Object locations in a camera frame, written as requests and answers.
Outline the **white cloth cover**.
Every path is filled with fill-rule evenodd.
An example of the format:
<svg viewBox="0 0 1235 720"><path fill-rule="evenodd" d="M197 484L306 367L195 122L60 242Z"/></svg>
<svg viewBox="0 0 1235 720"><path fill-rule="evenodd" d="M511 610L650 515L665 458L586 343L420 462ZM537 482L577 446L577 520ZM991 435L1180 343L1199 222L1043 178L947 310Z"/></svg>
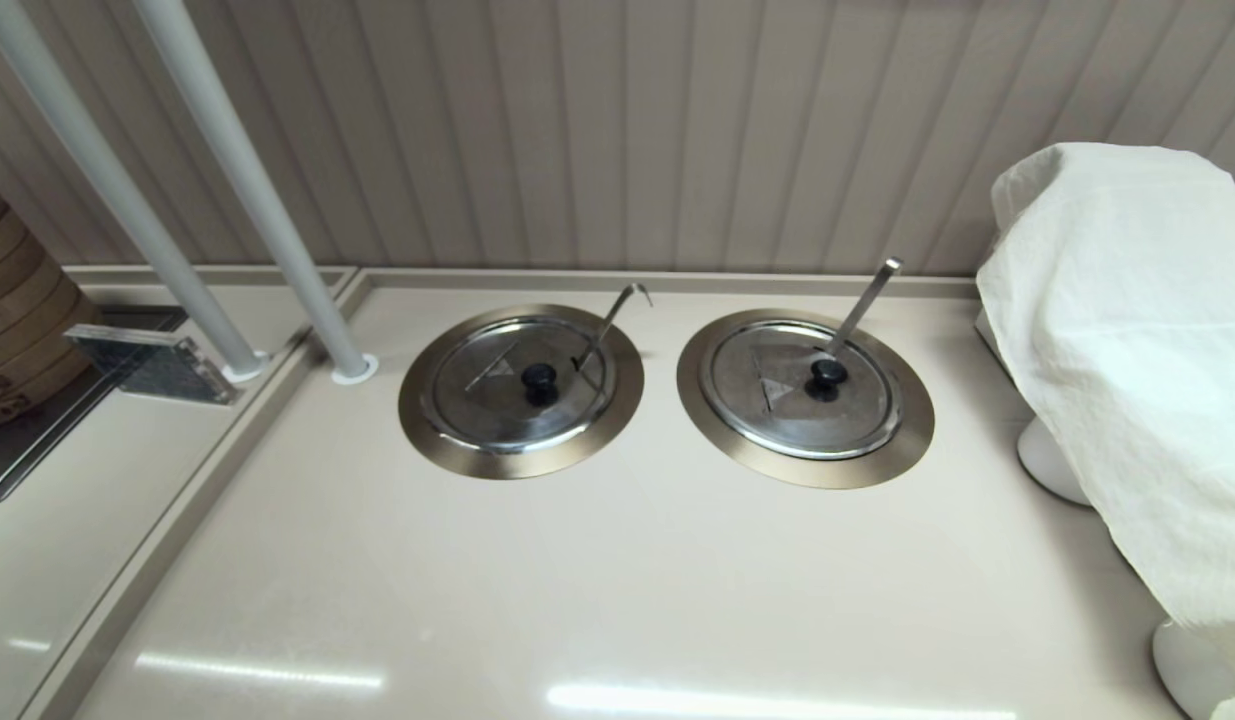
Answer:
<svg viewBox="0 0 1235 720"><path fill-rule="evenodd" d="M993 182L974 275L1021 396L1174 622L1235 674L1235 182L1056 143Z"/></svg>

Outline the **steel ladle with hooked handle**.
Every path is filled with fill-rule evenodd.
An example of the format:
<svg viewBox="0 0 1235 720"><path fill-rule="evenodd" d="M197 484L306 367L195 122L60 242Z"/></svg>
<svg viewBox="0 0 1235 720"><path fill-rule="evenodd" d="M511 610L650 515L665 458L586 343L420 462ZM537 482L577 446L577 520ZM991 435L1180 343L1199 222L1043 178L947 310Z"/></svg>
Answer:
<svg viewBox="0 0 1235 720"><path fill-rule="evenodd" d="M618 314L622 310L622 305L625 305L631 296L637 295L643 296L650 308L653 306L652 296L650 296L648 288L646 288L643 283L632 282L626 284L626 287L622 287L622 290L618 293L616 301L613 303L611 308L609 308L608 312L604 315L601 324L599 324L599 329L597 329L588 341L588 345L585 345L585 350L582 351L579 356L573 357L573 369L576 369L577 373L584 372L585 366L589 364L589 361L599 350L606 333L614 327L614 322L616 322Z"/></svg>

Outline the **steel lid, flat-ladle pot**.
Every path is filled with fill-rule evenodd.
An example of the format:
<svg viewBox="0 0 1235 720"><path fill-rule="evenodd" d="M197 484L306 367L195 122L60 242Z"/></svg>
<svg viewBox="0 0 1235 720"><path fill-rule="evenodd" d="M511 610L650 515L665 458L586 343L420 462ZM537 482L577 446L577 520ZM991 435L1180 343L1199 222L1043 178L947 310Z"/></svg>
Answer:
<svg viewBox="0 0 1235 720"><path fill-rule="evenodd" d="M706 341L698 382L727 429L797 459L840 461L882 448L902 429L899 379L835 329L792 317L734 319Z"/></svg>

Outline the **bamboo steamer stack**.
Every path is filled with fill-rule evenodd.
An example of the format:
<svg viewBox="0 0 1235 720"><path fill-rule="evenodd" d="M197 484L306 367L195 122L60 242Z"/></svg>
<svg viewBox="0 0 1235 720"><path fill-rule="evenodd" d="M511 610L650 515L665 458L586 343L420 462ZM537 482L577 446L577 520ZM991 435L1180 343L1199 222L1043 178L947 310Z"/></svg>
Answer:
<svg viewBox="0 0 1235 720"><path fill-rule="evenodd" d="M103 312L0 195L0 427L90 368L65 333Z"/></svg>

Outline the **steel lid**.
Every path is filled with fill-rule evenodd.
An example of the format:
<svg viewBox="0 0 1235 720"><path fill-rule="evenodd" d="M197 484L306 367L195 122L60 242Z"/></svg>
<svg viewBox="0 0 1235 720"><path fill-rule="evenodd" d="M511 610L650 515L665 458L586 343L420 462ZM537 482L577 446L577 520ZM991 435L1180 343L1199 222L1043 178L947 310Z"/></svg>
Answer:
<svg viewBox="0 0 1235 720"><path fill-rule="evenodd" d="M592 341L584 324L545 312L457 329L422 374L422 415L445 437L489 454L571 441L616 396L616 361Z"/></svg>
<svg viewBox="0 0 1235 720"><path fill-rule="evenodd" d="M698 382L727 429L797 459L840 461L882 448L902 429L899 379L835 329L792 317L734 319L706 341Z"/></svg>

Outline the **white round appliance base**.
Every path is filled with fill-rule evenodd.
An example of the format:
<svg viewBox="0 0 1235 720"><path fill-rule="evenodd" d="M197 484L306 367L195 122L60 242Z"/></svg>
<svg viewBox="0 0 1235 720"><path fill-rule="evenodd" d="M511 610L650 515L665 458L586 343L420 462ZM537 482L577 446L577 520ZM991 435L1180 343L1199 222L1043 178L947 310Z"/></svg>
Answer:
<svg viewBox="0 0 1235 720"><path fill-rule="evenodd" d="M1178 622L1160 622L1149 652L1158 679L1189 720L1210 720L1221 701L1235 697L1235 673L1221 653Z"/></svg>
<svg viewBox="0 0 1235 720"><path fill-rule="evenodd" d="M1051 495L1092 509L1068 461L1041 419L1032 417L1016 438L1016 454L1028 475Z"/></svg>

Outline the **thin white support pole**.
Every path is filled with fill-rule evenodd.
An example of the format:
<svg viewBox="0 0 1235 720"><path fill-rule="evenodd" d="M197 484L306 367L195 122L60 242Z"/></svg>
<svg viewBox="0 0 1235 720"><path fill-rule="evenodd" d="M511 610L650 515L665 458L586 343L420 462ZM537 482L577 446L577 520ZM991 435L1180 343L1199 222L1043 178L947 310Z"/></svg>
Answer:
<svg viewBox="0 0 1235 720"><path fill-rule="evenodd" d="M193 322L205 333L225 364L245 366L253 348L216 296L198 277L156 210L111 149L90 111L44 44L21 0L0 0L0 53L44 114L107 210Z"/></svg>

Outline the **thick white support pole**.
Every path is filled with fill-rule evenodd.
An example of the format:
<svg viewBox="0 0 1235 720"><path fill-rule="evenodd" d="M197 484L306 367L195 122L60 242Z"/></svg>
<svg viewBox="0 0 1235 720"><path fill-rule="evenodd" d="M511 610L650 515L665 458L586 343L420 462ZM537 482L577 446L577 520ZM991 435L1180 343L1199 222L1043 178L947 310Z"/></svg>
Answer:
<svg viewBox="0 0 1235 720"><path fill-rule="evenodd" d="M333 382L341 387L367 382L378 370L379 361L356 347L348 324L270 182L186 5L183 0L135 0L135 5L212 156L332 359Z"/></svg>

